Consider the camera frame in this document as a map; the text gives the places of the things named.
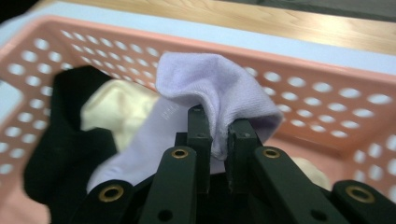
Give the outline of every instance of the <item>purple towel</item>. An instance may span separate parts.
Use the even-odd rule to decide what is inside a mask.
[[[282,114],[260,84],[242,67],[215,54],[165,53],[159,62],[156,87],[162,95],[128,148],[102,164],[88,190],[110,179],[133,185],[156,173],[163,152],[172,147],[177,132],[187,131],[187,111],[201,104],[213,138],[211,173],[223,171],[227,158],[228,126],[250,119],[266,141]]]

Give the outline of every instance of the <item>towel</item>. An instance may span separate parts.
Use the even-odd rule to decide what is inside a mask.
[[[131,143],[149,115],[158,93],[140,84],[110,80],[91,96],[81,109],[81,130],[108,129],[118,151]]]
[[[161,98],[128,148],[93,173],[88,191],[110,179],[136,185],[156,173],[163,152],[177,132],[187,131],[187,111],[202,105],[213,138],[211,174],[224,171],[228,126],[249,119],[266,141],[283,119],[260,84],[242,67],[216,54],[165,53],[158,65],[157,91]]]

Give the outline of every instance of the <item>brass grommet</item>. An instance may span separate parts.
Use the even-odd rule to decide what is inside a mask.
[[[280,153],[276,150],[273,150],[271,148],[266,148],[265,150],[262,151],[262,155],[271,158],[271,159],[276,159],[280,157]]]
[[[123,194],[123,187],[120,185],[110,185],[102,189],[99,193],[99,200],[104,203],[111,203],[118,200]]]
[[[172,156],[176,159],[183,159],[186,158],[188,155],[189,152],[186,149],[181,149],[181,148],[175,149],[172,152]]]
[[[349,197],[361,203],[373,203],[375,201],[375,197],[370,191],[359,186],[346,187],[346,193]]]

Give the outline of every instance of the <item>wooden surface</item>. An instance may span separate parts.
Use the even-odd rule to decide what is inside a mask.
[[[394,22],[359,20],[213,0],[62,1],[396,55]],[[41,0],[35,8],[52,2],[55,0]]]

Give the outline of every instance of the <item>laundry basket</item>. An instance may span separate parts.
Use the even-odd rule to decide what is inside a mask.
[[[33,21],[0,51],[2,85],[21,97],[0,123],[0,198],[48,125],[55,74],[91,64],[155,90],[166,51],[218,53],[245,67],[285,114],[266,145],[396,201],[396,76],[59,17]]]

